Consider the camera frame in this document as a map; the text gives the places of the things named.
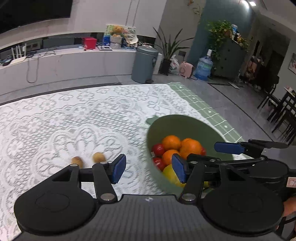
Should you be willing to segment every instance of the red apple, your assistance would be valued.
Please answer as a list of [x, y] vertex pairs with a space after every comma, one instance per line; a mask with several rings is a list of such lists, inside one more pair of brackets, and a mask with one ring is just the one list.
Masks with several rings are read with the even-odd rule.
[[166, 167], [166, 164], [159, 157], [153, 157], [153, 162], [161, 171], [163, 171], [163, 169]]
[[202, 147], [202, 151], [200, 153], [202, 156], [206, 156], [207, 155], [207, 151]]
[[152, 147], [152, 151], [155, 156], [161, 157], [165, 153], [165, 149], [162, 144], [158, 143]]

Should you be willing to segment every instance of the water bottle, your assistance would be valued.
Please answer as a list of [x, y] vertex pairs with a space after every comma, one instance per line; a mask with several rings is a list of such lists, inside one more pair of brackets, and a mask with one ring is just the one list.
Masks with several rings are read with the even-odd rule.
[[199, 80], [207, 80], [208, 76], [211, 75], [211, 69], [213, 62], [211, 59], [212, 50], [209, 49], [207, 55], [199, 59], [195, 73], [193, 74]]

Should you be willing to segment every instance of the brown round nut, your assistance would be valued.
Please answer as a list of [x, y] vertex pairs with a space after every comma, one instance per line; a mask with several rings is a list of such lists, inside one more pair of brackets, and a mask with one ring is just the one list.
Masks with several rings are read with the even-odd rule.
[[79, 156], [73, 157], [71, 161], [71, 164], [77, 164], [80, 168], [83, 168], [83, 161]]
[[102, 161], [106, 161], [106, 158], [104, 156], [104, 154], [102, 152], [96, 152], [94, 155], [93, 155], [93, 161], [95, 163], [100, 163]]

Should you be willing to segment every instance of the black plant pot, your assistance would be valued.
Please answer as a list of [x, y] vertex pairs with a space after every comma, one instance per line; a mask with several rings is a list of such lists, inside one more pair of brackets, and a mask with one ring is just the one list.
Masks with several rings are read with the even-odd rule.
[[161, 74], [165, 74], [168, 75], [168, 71], [170, 69], [170, 64], [171, 64], [171, 60], [168, 59], [164, 59], [163, 62], [161, 63], [161, 67], [160, 67], [160, 73]]

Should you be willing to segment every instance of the label sticker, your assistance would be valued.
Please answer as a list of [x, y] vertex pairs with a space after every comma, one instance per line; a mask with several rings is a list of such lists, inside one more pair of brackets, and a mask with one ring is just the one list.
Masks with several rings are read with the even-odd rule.
[[288, 177], [287, 188], [296, 188], [296, 177]]

